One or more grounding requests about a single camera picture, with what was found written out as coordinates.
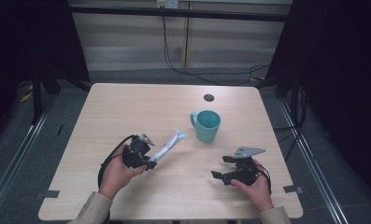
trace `gray floor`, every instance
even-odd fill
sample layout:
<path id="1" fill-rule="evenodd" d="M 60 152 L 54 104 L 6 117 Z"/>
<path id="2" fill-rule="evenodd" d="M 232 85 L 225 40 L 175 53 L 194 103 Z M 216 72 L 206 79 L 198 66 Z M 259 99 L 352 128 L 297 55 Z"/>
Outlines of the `gray floor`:
<path id="1" fill-rule="evenodd" d="M 197 73 L 243 72 L 249 68 L 227 69 L 193 69 Z M 254 75 L 263 77 L 266 70 Z M 149 69 L 133 71 L 94 71 L 90 73 L 92 82 L 113 83 L 164 83 L 186 85 L 235 85 L 249 79 L 249 75 L 183 75 L 169 69 Z M 216 84 L 200 79 L 213 80 Z M 256 82 L 246 82 L 243 86 L 253 86 Z M 52 107 L 47 119 L 17 173 L 6 198 L 0 206 L 0 223 L 45 223 L 38 219 L 37 211 L 42 201 L 36 198 L 38 192 L 48 189 L 55 169 L 63 155 L 66 143 L 72 133 L 78 114 L 87 97 L 81 91 L 65 81 L 61 82 L 62 91 L 50 97 L 44 94 L 44 102 L 52 99 Z M 278 99 L 274 95 L 275 87 L 260 90 L 266 111 L 274 128 L 288 126 Z M 26 88 L 19 89 L 19 98 Z M 9 166 L 13 155 L 23 137 L 27 134 L 32 120 L 32 101 L 13 103 L 7 114 L 5 128 L 0 134 L 0 176 Z M 307 106 L 307 116 L 303 128 L 315 160 L 319 163 L 327 182 L 337 197 L 348 223 L 371 223 L 371 192 L 363 180 L 342 159 L 335 145 L 327 139 L 325 131 L 314 114 L 313 108 Z M 283 155 L 287 155 L 293 136 L 290 131 L 276 132 Z M 307 167 L 305 158 L 297 145 L 287 161 L 295 186 L 301 187 L 299 194 L 304 215 L 292 220 L 292 223 L 335 223 L 325 200 Z M 256 220 L 245 220 L 242 223 L 258 223 Z"/>
<path id="2" fill-rule="evenodd" d="M 170 62 L 176 67 L 188 68 L 247 67 L 251 63 L 270 63 L 275 49 L 189 49 L 189 55 L 182 55 L 184 49 L 168 48 Z M 164 48 L 135 47 L 85 47 L 83 48 L 89 71 L 125 71 L 139 69 L 165 69 Z"/>

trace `table top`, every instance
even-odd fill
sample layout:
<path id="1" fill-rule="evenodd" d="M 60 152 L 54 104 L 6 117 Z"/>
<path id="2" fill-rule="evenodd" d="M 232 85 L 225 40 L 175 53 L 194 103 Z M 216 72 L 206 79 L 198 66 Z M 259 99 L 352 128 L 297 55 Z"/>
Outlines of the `table top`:
<path id="1" fill-rule="evenodd" d="M 207 102 L 205 94 L 214 101 Z M 214 110 L 221 126 L 213 142 L 195 136 L 193 111 Z M 39 210 L 42 220 L 69 220 L 77 216 L 92 191 L 98 191 L 100 164 L 112 149 L 131 134 L 147 136 L 156 144 L 152 156 L 181 129 L 179 141 L 146 175 L 122 189 L 111 207 L 111 219 L 250 219 L 258 212 L 247 196 L 214 179 L 211 171 L 235 170 L 222 161 L 238 147 L 260 147 L 253 156 L 268 170 L 274 206 L 284 206 L 289 217 L 303 209 L 257 89 L 144 84 L 94 84 L 79 115 L 64 155 L 50 184 L 58 198 L 46 198 Z"/>

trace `mug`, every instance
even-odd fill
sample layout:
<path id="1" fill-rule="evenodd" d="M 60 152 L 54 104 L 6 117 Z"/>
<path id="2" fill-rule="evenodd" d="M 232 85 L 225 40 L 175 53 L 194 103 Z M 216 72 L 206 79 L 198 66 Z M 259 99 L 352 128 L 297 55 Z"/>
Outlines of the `mug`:
<path id="1" fill-rule="evenodd" d="M 196 137 L 204 143 L 214 140 L 215 134 L 221 124 L 220 116 L 211 110 L 192 112 L 191 123 L 196 130 Z"/>

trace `black cable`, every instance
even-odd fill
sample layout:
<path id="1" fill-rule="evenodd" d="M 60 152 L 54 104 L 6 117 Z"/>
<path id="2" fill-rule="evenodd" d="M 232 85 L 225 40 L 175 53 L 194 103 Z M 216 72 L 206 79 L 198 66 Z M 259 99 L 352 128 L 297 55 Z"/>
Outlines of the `black cable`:
<path id="1" fill-rule="evenodd" d="M 292 134 L 292 133 L 290 133 L 289 135 L 287 135 L 287 136 L 286 136 L 286 137 L 284 137 L 283 139 L 279 140 L 279 141 L 278 141 L 278 143 L 280 143 L 280 142 L 282 142 L 282 141 L 286 140 L 287 138 L 289 138 L 289 137 L 291 137 L 291 136 L 293 136 L 293 134 Z"/>
<path id="2" fill-rule="evenodd" d="M 260 170 L 260 169 L 257 169 L 257 171 L 259 173 L 261 173 L 264 177 L 266 177 L 266 180 L 267 180 L 267 186 L 269 187 L 269 192 L 270 194 L 272 194 L 272 181 L 270 180 L 270 174 L 269 172 L 267 172 L 267 170 L 262 166 L 262 165 L 258 165 L 257 166 L 263 168 L 264 170 Z"/>
<path id="3" fill-rule="evenodd" d="M 285 127 L 285 128 L 274 128 L 273 131 L 275 131 L 275 132 L 288 131 L 288 130 L 295 129 L 295 128 L 298 128 L 298 127 L 299 127 L 298 125 L 295 125 L 295 126 L 289 126 L 289 127 Z"/>
<path id="4" fill-rule="evenodd" d="M 276 85 L 277 82 L 284 77 L 284 73 L 265 79 L 264 81 L 256 84 L 254 87 L 260 90 L 263 87 Z"/>
<path id="5" fill-rule="evenodd" d="M 31 86 L 32 84 L 33 84 L 32 80 L 23 81 L 23 82 L 19 83 L 19 85 L 17 86 L 17 89 L 21 89 L 21 88 L 26 87 L 26 86 Z"/>
<path id="6" fill-rule="evenodd" d="M 165 60 L 165 63 L 167 64 L 167 66 L 174 72 L 176 73 L 179 73 L 179 74 L 182 74 L 182 75 L 187 75 L 187 76 L 193 76 L 193 77 L 197 77 L 199 79 L 202 79 L 206 82 L 209 82 L 209 83 L 212 83 L 212 84 L 215 84 L 215 85 L 218 85 L 218 86 L 240 86 L 244 83 L 247 83 L 250 81 L 250 78 L 252 78 L 252 73 L 253 72 L 256 72 L 264 67 L 267 67 L 269 66 L 269 64 L 258 64 L 258 65 L 254 65 L 250 68 L 249 72 L 239 72 L 239 73 L 190 73 L 190 72 L 187 72 L 187 71 L 179 71 L 171 62 L 171 59 L 170 59 L 170 55 L 168 53 L 168 44 L 167 44 L 167 35 L 166 35 L 166 27 L 165 27 L 165 17 L 162 17 L 162 22 L 163 22 L 163 28 L 164 28 L 164 60 Z M 236 83 L 236 84 L 222 84 L 222 83 L 218 83 L 218 82 L 214 82 L 214 81 L 211 81 L 211 80 L 208 80 L 204 77 L 200 77 L 202 75 L 246 75 L 246 74 L 250 74 L 249 77 L 245 80 L 245 81 L 242 81 L 240 83 Z"/>
<path id="7" fill-rule="evenodd" d="M 295 146 L 296 141 L 298 141 L 299 136 L 301 135 L 302 127 L 304 125 L 306 115 L 307 115 L 307 98 L 305 96 L 305 92 L 302 87 L 299 87 L 301 89 L 301 106 L 302 106 L 302 117 L 298 124 L 299 127 L 295 128 L 296 136 L 293 140 L 293 143 L 291 144 L 290 150 L 288 151 L 285 161 L 287 162 L 288 158 L 290 157 L 291 152 L 293 151 L 293 147 Z"/>
<path id="8" fill-rule="evenodd" d="M 113 157 L 113 155 L 115 154 L 115 152 L 121 147 L 121 145 L 123 145 L 127 140 L 131 139 L 131 138 L 136 138 L 136 135 L 130 135 L 130 136 L 127 136 L 126 138 L 124 138 L 113 150 L 112 152 L 109 154 L 109 156 L 107 156 L 107 158 L 104 160 L 104 162 L 101 164 L 101 167 L 100 167 L 100 171 L 98 172 L 98 178 L 97 178 L 97 183 L 98 183 L 98 188 L 100 188 L 101 186 L 101 183 L 103 181 L 103 175 L 104 175 L 104 171 L 106 170 L 107 166 L 109 165 L 109 163 L 112 161 L 113 158 L 117 157 Z"/>

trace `hand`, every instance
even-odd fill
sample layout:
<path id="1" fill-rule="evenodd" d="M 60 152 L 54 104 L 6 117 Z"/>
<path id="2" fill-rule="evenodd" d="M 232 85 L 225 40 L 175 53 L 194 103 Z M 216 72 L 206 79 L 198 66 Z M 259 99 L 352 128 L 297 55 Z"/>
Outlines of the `hand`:
<path id="1" fill-rule="evenodd" d="M 257 164 L 258 169 L 263 172 L 264 169 L 261 167 L 262 165 L 256 160 L 254 160 L 254 162 Z M 260 212 L 274 208 L 272 200 L 270 199 L 267 179 L 264 175 L 258 173 L 257 180 L 251 186 L 247 186 L 236 179 L 232 179 L 231 184 L 238 189 L 243 190 Z"/>
<path id="2" fill-rule="evenodd" d="M 133 177 L 141 175 L 145 169 L 147 169 L 146 165 L 135 169 L 131 169 L 124 165 L 121 154 L 126 146 L 127 145 L 123 144 L 112 156 L 114 158 L 104 171 L 103 180 L 101 182 L 100 190 L 98 191 L 111 200 L 115 198 L 118 191 L 124 188 Z"/>

